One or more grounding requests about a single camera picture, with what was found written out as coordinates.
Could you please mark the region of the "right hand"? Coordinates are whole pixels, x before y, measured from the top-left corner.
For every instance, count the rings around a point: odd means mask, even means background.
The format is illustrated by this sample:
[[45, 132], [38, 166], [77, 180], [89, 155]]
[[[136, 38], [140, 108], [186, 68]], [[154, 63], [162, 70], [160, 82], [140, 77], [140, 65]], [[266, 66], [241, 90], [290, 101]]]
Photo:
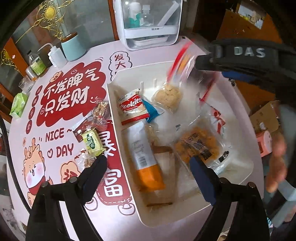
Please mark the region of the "right hand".
[[269, 172], [265, 179], [265, 187], [268, 193], [273, 193], [287, 176], [287, 167], [284, 161], [286, 153], [286, 143], [281, 133], [273, 136], [271, 158], [269, 160]]

